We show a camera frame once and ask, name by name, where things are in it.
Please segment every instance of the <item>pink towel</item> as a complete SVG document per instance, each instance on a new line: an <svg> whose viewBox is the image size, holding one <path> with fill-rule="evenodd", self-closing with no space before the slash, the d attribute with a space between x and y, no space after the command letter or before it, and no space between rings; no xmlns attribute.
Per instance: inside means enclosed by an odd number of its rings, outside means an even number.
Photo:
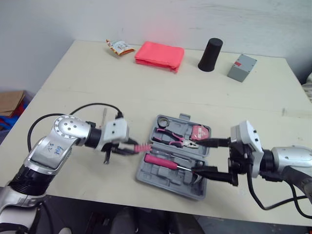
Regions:
<svg viewBox="0 0 312 234"><path fill-rule="evenodd" d="M145 42L137 52L136 63L166 67L178 71L183 59L184 49L154 42Z"/></svg>

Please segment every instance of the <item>white table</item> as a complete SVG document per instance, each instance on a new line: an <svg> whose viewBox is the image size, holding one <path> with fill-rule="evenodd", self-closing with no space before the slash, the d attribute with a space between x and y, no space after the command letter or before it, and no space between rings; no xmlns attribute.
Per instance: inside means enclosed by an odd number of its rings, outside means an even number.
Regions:
<svg viewBox="0 0 312 234"><path fill-rule="evenodd" d="M252 56L258 62L240 83L226 77L239 54L221 53L215 70L206 73L197 68L202 53L186 50L179 72L174 74L135 64L134 53L117 57L104 42L75 41L1 145L0 184L12 179L27 156L27 131L35 119L47 113L69 113L90 102L119 107L129 122L131 137L139 142L148 139L156 115L186 113L192 121L209 125L213 137L229 137L231 126L248 119L266 149L292 144L312 148L312 105L284 58ZM100 125L102 112L103 107L95 106L76 115ZM107 118L114 114L110 110ZM37 125L33 145L50 132L53 120ZM209 181L203 201L140 183L135 176L142 156L112 155L111 163L103 165L103 154L75 147L48 193L221 218L311 225L292 203L261 210L248 192L246 175L239 176L238 187ZM207 160L227 172L227 158L228 150L219 148L211 149ZM291 197L285 183L260 177L253 183L265 205ZM307 200L300 204L311 214Z"/></svg>

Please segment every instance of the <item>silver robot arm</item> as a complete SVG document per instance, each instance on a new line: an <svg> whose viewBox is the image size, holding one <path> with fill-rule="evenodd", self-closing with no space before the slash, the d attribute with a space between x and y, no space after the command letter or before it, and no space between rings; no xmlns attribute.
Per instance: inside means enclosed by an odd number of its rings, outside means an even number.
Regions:
<svg viewBox="0 0 312 234"><path fill-rule="evenodd" d="M35 144L19 172L1 190L0 230L3 223L23 224L30 228L26 224L32 222L25 219L35 218L35 207L44 200L46 189L71 154L73 145L85 145L102 151L106 144L127 142L128 139L129 127L123 118L96 129L72 115L58 117L50 134ZM21 211L20 216L25 219L18 219L12 215L16 211L12 206L33 209Z"/></svg>
<svg viewBox="0 0 312 234"><path fill-rule="evenodd" d="M264 150L256 129L248 121L232 127L229 138L210 138L197 141L197 144L215 148L228 147L229 172L218 172L217 167L205 166L192 168L193 173L208 179L228 182L234 186L238 186L238 174L247 174L249 191L263 210L273 209L286 202L264 207L255 195L252 178L261 175L267 181L285 181L290 185L293 194L293 199L288 199L288 202L294 201L301 215L312 218L300 210L293 187L298 187L312 203L312 149L291 146Z"/></svg>

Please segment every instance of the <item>pink screwdriver handle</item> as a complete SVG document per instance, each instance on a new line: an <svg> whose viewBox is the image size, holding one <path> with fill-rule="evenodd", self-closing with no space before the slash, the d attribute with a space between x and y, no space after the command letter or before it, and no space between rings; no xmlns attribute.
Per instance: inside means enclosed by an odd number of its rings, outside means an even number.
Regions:
<svg viewBox="0 0 312 234"><path fill-rule="evenodd" d="M152 155L149 155L149 154L147 154L145 156L144 161L152 163L152 164L156 164L158 166L166 167L166 168L169 168L169 169L172 169L172 170L176 170L177 169L177 164L175 162L172 162L172 161L169 161L169 160L166 160L166 159L162 159L162 158L159 158L159 157L155 157L155 156L152 156Z"/></svg>

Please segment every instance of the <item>tool case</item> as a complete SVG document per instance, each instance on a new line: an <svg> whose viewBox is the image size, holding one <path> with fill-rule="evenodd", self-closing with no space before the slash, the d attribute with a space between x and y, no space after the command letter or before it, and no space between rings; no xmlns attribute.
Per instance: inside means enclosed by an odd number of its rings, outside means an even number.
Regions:
<svg viewBox="0 0 312 234"><path fill-rule="evenodd" d="M165 129L182 135L187 140L190 139L193 126L200 125L198 123L190 122L191 116L186 114L180 114L179 118L158 115L153 123L152 132L149 136L149 140L152 143L152 150L145 153L136 174L137 180L196 200L204 199L207 186L206 178L197 177L196 174L193 174L190 171L179 168L177 170L171 170L144 161L145 156L150 154L158 158L173 161L179 166L188 169L191 169L194 166L200 166L200 164L207 165L207 161L204 157L208 156L208 147L199 145L199 147L195 149L185 146L178 148L174 145L166 145L152 140L153 137L165 141L172 140L170 136L156 132L157 128L159 128L157 120L160 117L167 118L169 121L169 125ZM210 127L204 127L208 129L210 138Z"/></svg>

